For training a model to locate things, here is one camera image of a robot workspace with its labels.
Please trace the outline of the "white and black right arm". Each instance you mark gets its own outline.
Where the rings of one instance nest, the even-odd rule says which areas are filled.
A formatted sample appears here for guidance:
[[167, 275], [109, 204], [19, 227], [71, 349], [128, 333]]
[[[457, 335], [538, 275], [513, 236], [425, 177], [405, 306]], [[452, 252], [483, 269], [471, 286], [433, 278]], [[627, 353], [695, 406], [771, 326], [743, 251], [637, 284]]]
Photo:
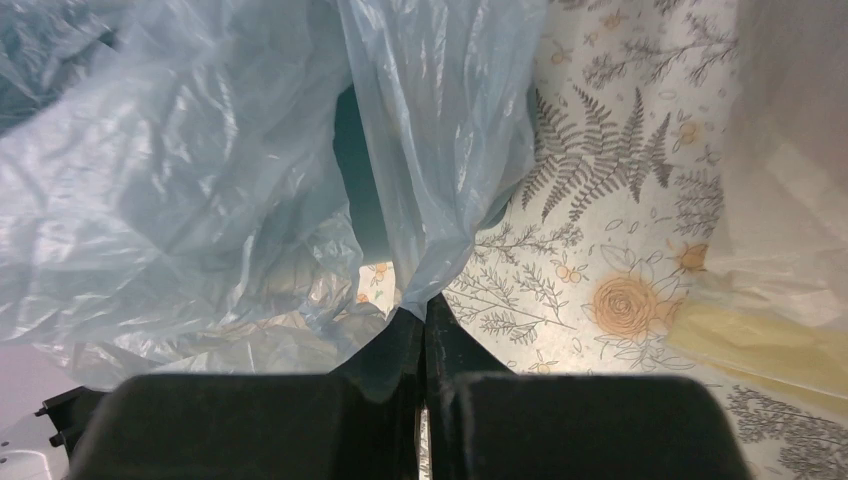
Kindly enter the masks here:
[[682, 376], [519, 375], [442, 296], [326, 374], [159, 374], [78, 387], [1, 433], [5, 479], [747, 479]]

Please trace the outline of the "light blue plastic trash bag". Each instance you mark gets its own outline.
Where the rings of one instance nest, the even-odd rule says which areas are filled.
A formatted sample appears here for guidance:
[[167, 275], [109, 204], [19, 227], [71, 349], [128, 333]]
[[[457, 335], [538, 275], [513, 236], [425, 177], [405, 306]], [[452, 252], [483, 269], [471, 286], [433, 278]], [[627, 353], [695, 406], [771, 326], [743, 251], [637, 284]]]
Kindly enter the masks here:
[[[533, 161], [543, 1], [5, 1], [1, 340], [107, 390], [327, 371], [467, 265]], [[353, 88], [392, 258], [333, 149]]]

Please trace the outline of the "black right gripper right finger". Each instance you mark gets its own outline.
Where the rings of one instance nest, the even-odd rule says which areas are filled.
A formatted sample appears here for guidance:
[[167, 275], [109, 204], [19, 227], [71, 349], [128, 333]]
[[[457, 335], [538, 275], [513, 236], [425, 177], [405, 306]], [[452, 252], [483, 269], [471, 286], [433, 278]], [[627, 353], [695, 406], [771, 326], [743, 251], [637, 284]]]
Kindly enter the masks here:
[[436, 479], [746, 479], [729, 422], [682, 376], [517, 374], [443, 296], [424, 324]]

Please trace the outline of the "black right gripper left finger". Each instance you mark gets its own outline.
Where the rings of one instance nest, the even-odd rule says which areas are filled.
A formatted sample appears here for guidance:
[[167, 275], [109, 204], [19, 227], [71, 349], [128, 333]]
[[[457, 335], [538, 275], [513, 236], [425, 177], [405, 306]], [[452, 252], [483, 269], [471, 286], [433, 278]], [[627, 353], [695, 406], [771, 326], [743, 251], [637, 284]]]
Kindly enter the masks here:
[[73, 479], [415, 479], [423, 324], [405, 310], [315, 375], [134, 377], [98, 405]]

